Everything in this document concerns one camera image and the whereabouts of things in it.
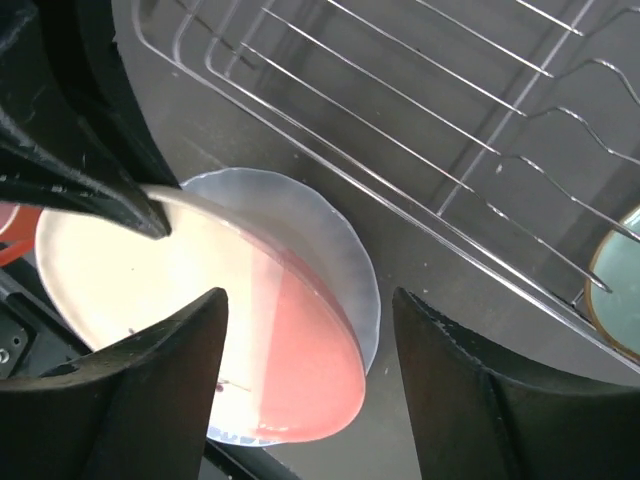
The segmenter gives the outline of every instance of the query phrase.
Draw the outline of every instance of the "red mug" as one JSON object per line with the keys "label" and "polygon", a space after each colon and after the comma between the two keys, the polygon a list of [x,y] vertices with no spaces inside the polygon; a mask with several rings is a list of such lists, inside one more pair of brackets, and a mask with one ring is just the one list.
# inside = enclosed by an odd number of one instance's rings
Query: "red mug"
{"label": "red mug", "polygon": [[0,250],[0,267],[29,252],[34,245],[36,226],[42,209],[0,203],[0,242],[11,243]]}

